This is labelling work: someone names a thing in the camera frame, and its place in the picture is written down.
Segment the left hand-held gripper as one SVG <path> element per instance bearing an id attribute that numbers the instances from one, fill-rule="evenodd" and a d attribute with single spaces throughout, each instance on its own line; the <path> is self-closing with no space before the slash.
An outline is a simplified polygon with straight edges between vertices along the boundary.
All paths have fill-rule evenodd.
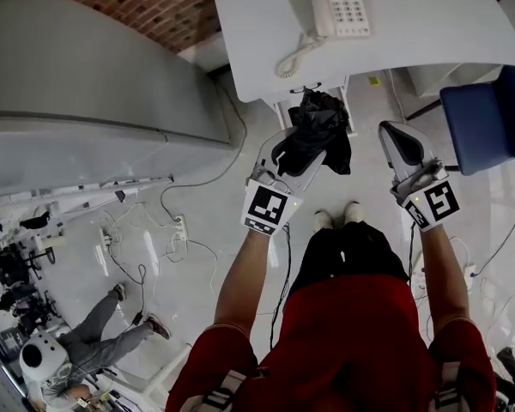
<path id="1" fill-rule="evenodd" d="M 295 128 L 273 135 L 261 146 L 256 166 L 245 183 L 245 201 L 240 222 L 264 235 L 277 234 L 301 207 L 294 191 L 305 191 L 327 155 L 322 151 L 298 176 L 290 172 L 294 148 L 288 139 Z"/>

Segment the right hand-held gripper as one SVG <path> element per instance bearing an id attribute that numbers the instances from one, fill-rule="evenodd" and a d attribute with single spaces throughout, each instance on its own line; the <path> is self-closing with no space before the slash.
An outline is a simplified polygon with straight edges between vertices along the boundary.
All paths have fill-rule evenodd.
<path id="1" fill-rule="evenodd" d="M 421 232 L 437 227 L 460 210 L 457 194 L 441 160 L 434 159 L 417 171 L 424 161 L 425 151 L 413 128 L 383 121 L 379 124 L 379 140 L 395 179 L 405 179 L 396 182 L 391 193 Z"/>

